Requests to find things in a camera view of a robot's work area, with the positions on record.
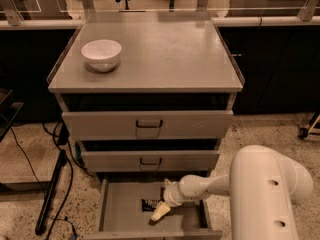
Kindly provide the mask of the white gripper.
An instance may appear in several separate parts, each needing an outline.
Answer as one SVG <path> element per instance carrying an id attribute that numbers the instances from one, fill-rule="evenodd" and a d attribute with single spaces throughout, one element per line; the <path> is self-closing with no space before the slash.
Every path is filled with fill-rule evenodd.
<path id="1" fill-rule="evenodd" d="M 159 221 L 163 216 L 169 213 L 171 207 L 178 207 L 186 202 L 186 198 L 181 194 L 177 182 L 171 182 L 166 178 L 164 179 L 164 187 L 163 199 L 165 202 L 160 201 L 154 210 L 151 216 L 151 220 L 154 222 Z"/>

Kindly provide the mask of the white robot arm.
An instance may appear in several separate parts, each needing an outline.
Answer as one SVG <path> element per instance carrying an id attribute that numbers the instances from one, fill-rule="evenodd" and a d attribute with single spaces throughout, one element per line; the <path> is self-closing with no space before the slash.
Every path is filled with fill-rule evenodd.
<path id="1" fill-rule="evenodd" d="M 232 240 L 299 240 L 292 207 L 309 198 L 313 187 L 311 174 L 297 161 L 271 148 L 249 145 L 233 157 L 227 175 L 167 180 L 151 219 L 158 221 L 186 202 L 227 195 Z"/>

